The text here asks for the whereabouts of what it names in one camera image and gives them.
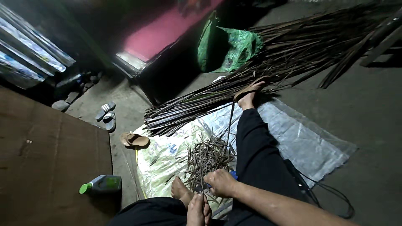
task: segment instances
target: brown sandal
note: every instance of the brown sandal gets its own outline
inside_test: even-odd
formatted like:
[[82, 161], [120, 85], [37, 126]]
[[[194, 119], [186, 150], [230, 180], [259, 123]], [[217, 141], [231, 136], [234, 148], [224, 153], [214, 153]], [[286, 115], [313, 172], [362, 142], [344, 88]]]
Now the brown sandal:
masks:
[[124, 146], [145, 146], [150, 141], [149, 138], [141, 136], [139, 134], [122, 133], [120, 135], [120, 141]]
[[241, 98], [243, 98], [244, 96], [246, 96], [247, 94], [251, 93], [251, 92], [258, 92], [260, 91], [264, 86], [253, 86], [256, 83], [262, 82], [264, 81], [264, 79], [268, 78], [268, 75], [262, 76], [258, 79], [256, 79], [255, 81], [253, 81], [250, 85], [248, 85], [246, 88], [240, 90], [239, 92], [237, 92], [234, 95], [234, 101], [238, 102]]

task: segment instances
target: hand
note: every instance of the hand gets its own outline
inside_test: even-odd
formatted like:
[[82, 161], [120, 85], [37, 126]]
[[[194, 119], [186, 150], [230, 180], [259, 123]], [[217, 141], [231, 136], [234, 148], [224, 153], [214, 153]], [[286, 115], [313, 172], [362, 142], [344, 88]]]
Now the hand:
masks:
[[204, 226], [211, 221], [212, 210], [209, 207], [207, 197], [202, 194], [194, 194], [187, 209], [187, 226]]
[[204, 181], [212, 186], [211, 193], [222, 198], [232, 198], [236, 189], [236, 181], [228, 171], [219, 169], [204, 176]]

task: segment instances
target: plastic bottle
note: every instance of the plastic bottle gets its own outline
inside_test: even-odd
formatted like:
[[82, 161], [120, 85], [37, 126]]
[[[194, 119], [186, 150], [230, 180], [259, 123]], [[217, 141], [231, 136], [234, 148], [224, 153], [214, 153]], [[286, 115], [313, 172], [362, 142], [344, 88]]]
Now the plastic bottle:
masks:
[[80, 187], [80, 194], [105, 194], [121, 190], [121, 177], [100, 175]]

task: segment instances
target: slide sandal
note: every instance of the slide sandal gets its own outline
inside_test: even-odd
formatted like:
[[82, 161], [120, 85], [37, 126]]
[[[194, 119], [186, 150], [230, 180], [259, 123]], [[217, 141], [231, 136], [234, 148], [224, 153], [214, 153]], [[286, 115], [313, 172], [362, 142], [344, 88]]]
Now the slide sandal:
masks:
[[112, 111], [115, 107], [116, 107], [116, 104], [113, 101], [111, 101], [108, 104], [102, 105], [101, 111], [96, 115], [95, 119], [97, 121], [101, 121], [103, 119], [103, 117], [105, 116], [105, 114], [108, 113], [109, 111]]
[[105, 114], [103, 117], [103, 122], [106, 124], [106, 130], [109, 133], [112, 133], [116, 129], [116, 114], [114, 111], [111, 111]]
[[240, 90], [239, 92], [237, 92], [234, 95], [234, 101], [237, 103], [241, 98], [243, 98], [247, 94], [249, 94], [251, 92], [258, 92], [258, 91], [262, 90], [266, 85], [264, 85], [264, 86], [252, 86], [252, 85], [254, 85], [254, 84], [258, 83], [258, 82], [262, 82], [266, 78], [269, 78], [269, 76], [268, 75], [262, 76], [262, 77], [256, 79], [255, 81], [253, 81], [246, 88], [244, 88], [244, 89]]
[[148, 137], [139, 134], [122, 133], [120, 141], [124, 146], [145, 146], [150, 141]]

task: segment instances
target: brown cardboard sheet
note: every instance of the brown cardboard sheet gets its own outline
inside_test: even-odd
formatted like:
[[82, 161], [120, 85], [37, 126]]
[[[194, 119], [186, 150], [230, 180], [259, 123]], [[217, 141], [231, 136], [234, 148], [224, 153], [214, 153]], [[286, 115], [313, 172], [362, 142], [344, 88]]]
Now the brown cardboard sheet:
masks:
[[105, 225], [117, 200], [78, 193], [102, 174], [107, 131], [0, 88], [0, 225]]

